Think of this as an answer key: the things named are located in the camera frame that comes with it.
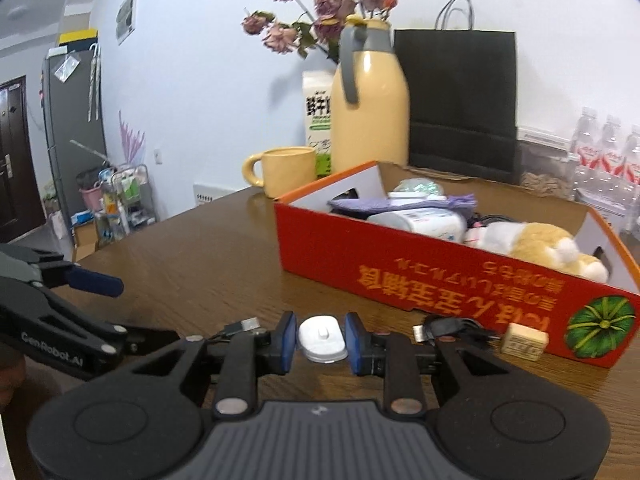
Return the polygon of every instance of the wooden table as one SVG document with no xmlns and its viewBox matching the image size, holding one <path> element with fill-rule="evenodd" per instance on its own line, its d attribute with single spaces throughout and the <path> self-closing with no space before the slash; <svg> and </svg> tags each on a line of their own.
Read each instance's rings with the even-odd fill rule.
<svg viewBox="0 0 640 480">
<path fill-rule="evenodd" d="M 252 189 L 187 211 L 82 263 L 120 276 L 126 291 L 117 300 L 68 288 L 58 289 L 61 296 L 101 319 L 175 328 L 182 335 L 210 335 L 226 323 L 251 316 L 273 328 L 284 310 L 295 311 L 299 320 L 314 314 L 333 314 L 341 320 L 353 310 L 370 330 L 389 328 L 410 335 L 411 326 L 424 316 L 283 272 L 273 207 Z M 535 363 L 507 359 L 587 396 L 604 410 L 612 441 L 597 478 L 640 478 L 640 338 L 611 370 L 551 355 Z M 42 375 L 30 378 L 3 416 L 17 480 L 38 478 L 24 447 L 24 432 L 34 406 L 50 395 L 44 382 Z M 428 378 L 424 384 L 431 406 L 436 406 Z M 356 378 L 346 362 L 319 365 L 297 355 L 289 375 L 260 380 L 260 396 L 382 399 L 382 380 Z"/>
</svg>

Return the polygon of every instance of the orange flower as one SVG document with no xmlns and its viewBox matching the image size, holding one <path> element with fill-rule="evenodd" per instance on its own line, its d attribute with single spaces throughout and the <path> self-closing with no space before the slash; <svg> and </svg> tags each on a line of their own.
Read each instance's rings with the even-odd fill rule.
<svg viewBox="0 0 640 480">
<path fill-rule="evenodd" d="M 391 10 L 398 6 L 398 0 L 382 0 L 382 8 L 384 10 Z"/>
</svg>

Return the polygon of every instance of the yellow mug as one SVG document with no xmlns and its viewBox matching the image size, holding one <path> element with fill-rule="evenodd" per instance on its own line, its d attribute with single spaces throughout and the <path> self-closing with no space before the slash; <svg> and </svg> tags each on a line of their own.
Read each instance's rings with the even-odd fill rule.
<svg viewBox="0 0 640 480">
<path fill-rule="evenodd" d="M 254 173 L 258 161 L 262 178 Z M 269 198 L 276 198 L 316 179 L 316 149 L 293 146 L 256 153 L 242 164 L 242 176 L 252 186 L 263 187 Z"/>
</svg>

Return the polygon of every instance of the pink bin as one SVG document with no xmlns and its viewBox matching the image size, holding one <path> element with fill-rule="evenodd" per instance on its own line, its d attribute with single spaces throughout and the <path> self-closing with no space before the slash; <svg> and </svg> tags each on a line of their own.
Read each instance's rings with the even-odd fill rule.
<svg viewBox="0 0 640 480">
<path fill-rule="evenodd" d="M 90 209 L 91 211 L 102 210 L 102 206 L 100 205 L 102 192 L 100 191 L 99 184 L 93 189 L 89 189 L 89 190 L 81 189 L 80 193 L 82 194 L 82 200 L 84 200 L 84 204 L 87 206 L 87 209 Z"/>
</svg>

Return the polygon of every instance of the gray ribbed panel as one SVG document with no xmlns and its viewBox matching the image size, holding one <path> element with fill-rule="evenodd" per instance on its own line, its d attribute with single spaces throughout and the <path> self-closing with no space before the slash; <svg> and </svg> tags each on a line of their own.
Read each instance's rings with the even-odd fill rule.
<svg viewBox="0 0 640 480">
<path fill-rule="evenodd" d="M 318 415 L 318 408 L 326 411 Z M 244 422 L 219 424 L 166 480 L 472 480 L 418 424 L 375 403 L 266 402 Z"/>
</svg>

